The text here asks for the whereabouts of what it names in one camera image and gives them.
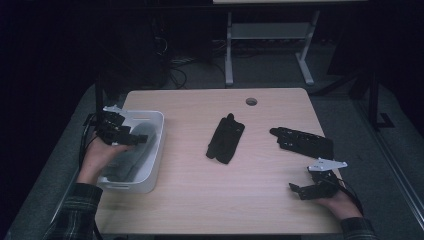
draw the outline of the dark background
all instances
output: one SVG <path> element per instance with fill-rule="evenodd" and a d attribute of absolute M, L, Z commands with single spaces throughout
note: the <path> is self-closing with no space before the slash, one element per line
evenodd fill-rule
<path fill-rule="evenodd" d="M 225 36 L 222 12 L 158 15 L 113 10 L 107 2 L 0 2 L 0 237 L 89 86 L 101 79 L 110 98 L 132 89 L 160 88 L 167 79 L 169 56 L 156 54 L 154 36 L 166 37 L 171 52 L 185 49 L 203 58 L 210 57 L 210 40 Z M 343 21 L 327 8 L 314 39 L 339 42 L 329 73 L 371 69 L 424 135 L 421 5 L 373 1 L 349 8 Z"/>

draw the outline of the plaid shirt sleeve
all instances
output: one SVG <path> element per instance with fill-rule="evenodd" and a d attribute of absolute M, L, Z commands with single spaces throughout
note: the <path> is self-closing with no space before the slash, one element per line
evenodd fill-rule
<path fill-rule="evenodd" d="M 92 239 L 102 192 L 96 186 L 76 183 L 43 239 Z"/>
<path fill-rule="evenodd" d="M 347 218 L 340 222 L 346 240 L 376 240 L 374 228 L 366 218 Z"/>

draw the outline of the person's arm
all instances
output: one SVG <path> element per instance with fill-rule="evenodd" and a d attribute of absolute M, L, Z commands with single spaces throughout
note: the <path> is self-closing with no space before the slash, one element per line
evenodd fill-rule
<path fill-rule="evenodd" d="M 92 239 L 102 190 L 96 186 L 102 169 L 130 146 L 105 144 L 95 138 L 88 146 L 75 186 L 43 239 Z"/>
<path fill-rule="evenodd" d="M 337 192 L 332 198 L 321 198 L 316 201 L 327 207 L 340 221 L 345 239 L 378 239 L 371 222 L 363 217 L 349 196 L 342 191 Z"/>

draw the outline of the hand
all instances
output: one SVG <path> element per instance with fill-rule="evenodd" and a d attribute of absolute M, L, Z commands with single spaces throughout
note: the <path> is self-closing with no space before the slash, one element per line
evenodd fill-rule
<path fill-rule="evenodd" d="M 88 145 L 77 183 L 96 185 L 102 169 L 106 167 L 119 153 L 131 149 L 133 146 L 111 146 L 104 143 L 93 134 L 92 142 Z"/>
<path fill-rule="evenodd" d="M 349 196 L 342 191 L 338 191 L 332 198 L 320 198 L 315 201 L 327 207 L 338 220 L 363 217 Z"/>

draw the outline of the wooden table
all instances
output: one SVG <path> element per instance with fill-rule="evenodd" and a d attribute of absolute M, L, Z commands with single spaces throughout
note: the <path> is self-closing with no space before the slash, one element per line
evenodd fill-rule
<path fill-rule="evenodd" d="M 256 106 L 246 104 L 255 98 Z M 280 149 L 273 127 L 323 135 L 303 89 L 131 92 L 128 110 L 165 116 L 166 139 L 155 189 L 104 192 L 96 221 L 102 233 L 311 234 L 340 232 L 323 207 L 301 201 L 288 183 L 311 185 L 314 159 Z M 206 157 L 221 118 L 246 128 L 228 165 Z"/>

